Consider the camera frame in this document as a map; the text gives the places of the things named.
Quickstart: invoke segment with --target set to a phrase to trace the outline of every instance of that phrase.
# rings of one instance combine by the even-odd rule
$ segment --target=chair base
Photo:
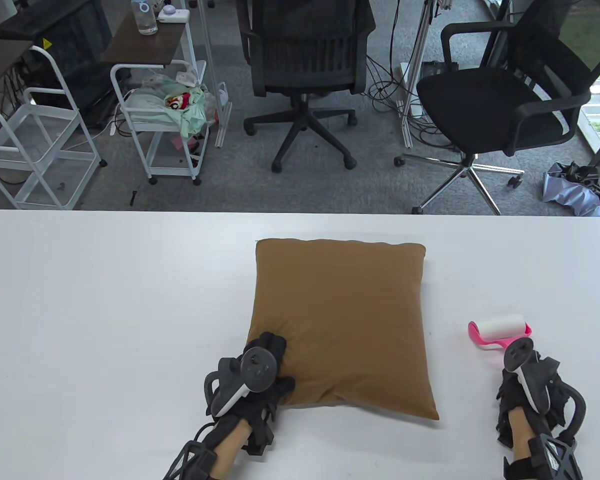
[[[476,187],[478,192],[482,195],[482,198],[487,202],[487,205],[490,206],[491,210],[495,215],[501,215],[501,211],[496,205],[494,199],[489,194],[489,191],[485,188],[485,184],[482,182],[480,177],[478,176],[478,172],[491,172],[492,174],[505,174],[510,175],[507,185],[512,188],[518,188],[522,183],[522,175],[524,175],[524,170],[519,170],[515,168],[506,168],[501,166],[491,166],[491,165],[482,165],[478,163],[474,163],[478,159],[478,155],[465,155],[460,162],[452,162],[450,160],[441,160],[440,158],[427,158],[427,157],[419,157],[418,155],[412,155],[410,153],[405,153],[393,159],[393,164],[396,167],[402,167],[407,160],[415,160],[416,162],[424,162],[431,163],[433,165],[439,165],[441,167],[446,167],[447,169],[453,169],[453,173],[449,178],[447,178],[442,185],[435,189],[433,193],[431,193],[426,200],[423,201],[419,206],[414,206],[412,208],[411,213],[414,215],[421,215],[423,213],[424,208],[429,205],[438,195],[442,194],[444,190],[446,190],[453,182],[460,178],[469,177],[471,182]]]
[[[320,137],[341,151],[344,155],[343,160],[345,168],[347,170],[352,170],[355,169],[357,162],[355,158],[351,156],[351,152],[319,121],[320,119],[329,119],[330,117],[336,117],[338,115],[347,115],[346,124],[349,126],[358,124],[356,111],[354,109],[309,108],[309,96],[303,94],[297,99],[297,106],[295,109],[252,116],[244,120],[243,126],[247,135],[253,136],[256,135],[255,124],[293,123],[291,130],[289,130],[286,138],[284,138],[282,146],[280,146],[280,149],[277,151],[273,163],[271,164],[271,172],[275,174],[282,172],[282,158],[289,150],[289,147],[296,139],[298,133],[307,130],[307,128],[316,132],[316,134],[320,135]]]

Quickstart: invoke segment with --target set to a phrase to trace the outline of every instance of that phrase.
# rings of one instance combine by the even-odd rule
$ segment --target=car
[[[600,84],[594,83],[593,85],[591,85],[588,91],[591,92],[591,95],[600,95]]]

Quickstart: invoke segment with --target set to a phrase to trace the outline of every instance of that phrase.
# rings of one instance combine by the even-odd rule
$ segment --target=stuffed toy
[[[170,96],[166,100],[166,105],[172,110],[186,110],[191,105],[191,94],[186,92],[176,96]]]

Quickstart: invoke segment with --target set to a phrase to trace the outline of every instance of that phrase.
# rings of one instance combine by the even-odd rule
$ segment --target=glove
[[[282,336],[277,336],[266,331],[261,336],[244,348],[242,355],[236,360],[242,361],[243,355],[253,347],[262,347],[269,350],[277,363],[277,373],[280,373],[282,359],[287,349],[287,341]],[[293,377],[276,377],[273,384],[261,392],[250,392],[246,397],[239,400],[220,418],[214,418],[217,425],[214,430],[204,437],[203,443],[210,450],[215,449],[228,434],[230,434],[241,419],[245,419],[252,433],[247,444],[243,446],[249,455],[262,455],[266,446],[273,443],[273,432],[268,425],[268,420],[275,421],[276,411],[282,397],[296,388],[296,380]],[[207,407],[206,414],[211,414],[211,407]]]
[[[496,400],[500,401],[498,424],[496,426],[496,430],[499,433],[498,441],[508,448],[513,448],[513,434],[509,421],[509,412],[517,407],[522,407],[524,416],[526,416],[529,426],[536,435],[551,435],[552,430],[557,425],[565,426],[565,405],[567,400],[569,400],[569,395],[560,384],[560,375],[556,373],[553,381],[547,384],[551,406],[547,414],[540,415],[531,407],[527,395],[518,381],[518,376],[503,369],[502,384],[496,396]]]

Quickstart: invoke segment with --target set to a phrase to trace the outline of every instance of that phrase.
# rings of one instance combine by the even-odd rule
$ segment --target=white lint roller
[[[469,337],[484,350],[506,349],[520,338],[530,337],[531,327],[519,313],[484,322],[469,322]]]

